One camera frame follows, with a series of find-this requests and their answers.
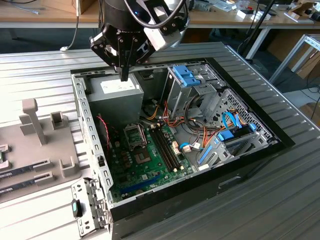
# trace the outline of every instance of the green circuit board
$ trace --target green circuit board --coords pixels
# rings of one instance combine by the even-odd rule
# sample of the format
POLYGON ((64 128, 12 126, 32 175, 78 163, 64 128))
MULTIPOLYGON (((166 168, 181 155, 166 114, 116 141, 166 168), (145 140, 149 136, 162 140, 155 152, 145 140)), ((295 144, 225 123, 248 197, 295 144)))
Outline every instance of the green circuit board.
MULTIPOLYGON (((163 126, 161 130, 167 137, 167 144, 171 146, 174 137, 169 127, 163 126)), ((110 139, 113 149, 108 165, 113 179, 110 191, 114 202, 141 194, 193 173, 188 160, 182 154, 176 156, 182 168, 169 172, 148 128, 144 129, 144 134, 147 140, 146 148, 135 148, 133 151, 129 151, 123 130, 110 134, 113 136, 110 139)))

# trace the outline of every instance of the black wire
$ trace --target black wire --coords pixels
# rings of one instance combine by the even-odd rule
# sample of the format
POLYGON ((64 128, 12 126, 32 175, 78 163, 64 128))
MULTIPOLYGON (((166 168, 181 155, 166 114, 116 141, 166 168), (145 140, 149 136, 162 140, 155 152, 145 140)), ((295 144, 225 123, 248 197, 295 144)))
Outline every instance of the black wire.
POLYGON ((311 120, 312 120, 312 118, 313 118, 314 115, 315 115, 315 112, 316 112, 316 109, 317 109, 319 100, 320 100, 320 96, 319 96, 318 100, 316 101, 316 103, 315 103, 315 105, 314 105, 313 113, 312 113, 312 115, 311 115, 311 120))
POLYGON ((181 10, 181 8, 185 5, 186 0, 180 0, 178 6, 175 8, 175 10, 172 11, 172 13, 166 18, 166 20, 157 23, 157 24, 148 24, 144 21, 142 21, 136 14, 135 12, 131 9, 128 0, 124 0, 124 3, 126 5, 126 7, 128 8, 130 14, 132 15, 132 17, 143 27, 148 28, 148 29, 160 29, 162 27, 164 27, 166 24, 168 24, 172 19, 174 19, 177 14, 179 13, 179 11, 181 10))
POLYGON ((9 1, 9 0, 0 0, 2 2, 11 3, 11 4, 30 4, 38 0, 26 1, 26 2, 18 2, 18 1, 9 1))
POLYGON ((285 81, 287 81, 288 79, 290 79, 294 74, 296 74, 297 72, 299 72, 299 71, 305 69, 306 67, 310 66, 310 65, 311 65, 312 63, 314 63, 315 60, 317 60, 319 57, 320 57, 320 55, 317 56, 317 57, 316 57, 313 61, 311 61, 309 64, 304 65, 304 66, 302 66, 301 68, 299 68, 298 70, 292 72, 292 74, 291 74, 289 77, 287 77, 286 79, 282 80, 281 82, 275 84, 274 86, 277 87, 277 86, 283 84, 285 81))
POLYGON ((253 20, 252 20, 252 22, 251 22, 251 25, 250 25, 249 29, 246 31, 246 37, 248 37, 248 34, 249 34, 249 32, 250 32, 250 30, 251 30, 251 28, 252 28, 252 26, 253 26, 253 24, 254 24, 254 22, 255 22, 257 13, 258 13, 258 11, 259 11, 260 0, 258 0, 257 3, 258 3, 258 5, 256 6, 254 18, 253 18, 253 20))
POLYGON ((315 100, 314 98, 312 98, 312 97, 310 97, 308 94, 306 94, 304 91, 302 91, 302 90, 300 90, 304 95, 306 95, 308 98, 310 98, 311 100, 313 100, 313 101, 317 101, 317 100, 315 100))
POLYGON ((245 33, 245 39, 239 44, 239 46, 238 46, 238 48, 236 50, 237 53, 239 52, 240 47, 249 39, 249 32, 250 32, 252 26, 254 25, 254 22, 255 22, 255 19, 256 19, 256 16, 257 16, 257 12, 259 10, 260 0, 258 0, 257 3, 258 3, 258 5, 256 6, 254 18, 253 18, 253 20, 251 22, 251 25, 250 25, 249 29, 245 33))
POLYGON ((102 26, 104 25, 104 12, 102 10, 102 0, 98 0, 99 1, 99 8, 100 8, 100 11, 99 11, 99 28, 101 29, 102 26))

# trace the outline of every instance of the white label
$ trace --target white label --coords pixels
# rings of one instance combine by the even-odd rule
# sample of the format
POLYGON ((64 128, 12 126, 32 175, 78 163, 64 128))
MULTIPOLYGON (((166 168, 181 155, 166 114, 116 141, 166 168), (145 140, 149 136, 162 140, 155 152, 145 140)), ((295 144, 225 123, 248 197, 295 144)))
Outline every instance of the white label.
POLYGON ((193 145, 193 147, 194 147, 195 149, 199 149, 199 148, 200 148, 200 143, 196 142, 196 143, 193 145))
POLYGON ((204 170, 204 169, 208 169, 209 165, 205 164, 205 165, 199 166, 198 168, 199 168, 199 171, 201 171, 201 170, 204 170))
POLYGON ((120 79, 103 81, 101 87, 104 94, 136 89, 130 78, 128 78, 128 81, 121 81, 120 79))
POLYGON ((10 192, 11 190, 13 190, 12 187, 7 188, 7 189, 4 189, 4 190, 1 190, 1 191, 0 191, 0 194, 6 193, 6 192, 10 192))
POLYGON ((194 77, 195 77, 195 79, 204 79, 204 77, 201 76, 201 75, 197 75, 197 76, 194 76, 194 77))
POLYGON ((5 178, 5 177, 8 177, 8 176, 11 176, 11 175, 12 175, 12 172, 9 172, 9 173, 0 175, 0 179, 5 178))

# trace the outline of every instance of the metal worktable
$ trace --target metal worktable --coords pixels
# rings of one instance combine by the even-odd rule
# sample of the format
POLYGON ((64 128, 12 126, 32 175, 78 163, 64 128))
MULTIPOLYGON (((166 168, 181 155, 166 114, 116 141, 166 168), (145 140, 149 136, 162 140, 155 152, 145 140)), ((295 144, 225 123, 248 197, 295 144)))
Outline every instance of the metal worktable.
MULTIPOLYGON (((182 44, 153 59, 214 57, 296 142, 246 182, 156 225, 134 239, 318 239, 320 130, 259 73, 220 42, 182 44)), ((21 100, 36 98, 37 114, 63 111, 70 120, 82 177, 88 161, 77 120, 70 69, 103 67, 90 50, 0 55, 0 127, 18 123, 21 100)), ((3 239, 79 239, 67 182, 0 204, 3 239)), ((87 239, 108 239, 100 231, 87 239)))

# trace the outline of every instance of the chip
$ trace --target chip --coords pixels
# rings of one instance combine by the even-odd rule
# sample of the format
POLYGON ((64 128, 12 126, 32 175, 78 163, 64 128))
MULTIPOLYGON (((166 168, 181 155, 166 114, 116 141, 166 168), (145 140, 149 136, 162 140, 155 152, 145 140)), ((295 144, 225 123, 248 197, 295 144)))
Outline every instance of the chip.
POLYGON ((143 164, 151 161, 150 155, 146 148, 136 149, 133 155, 137 164, 143 164))

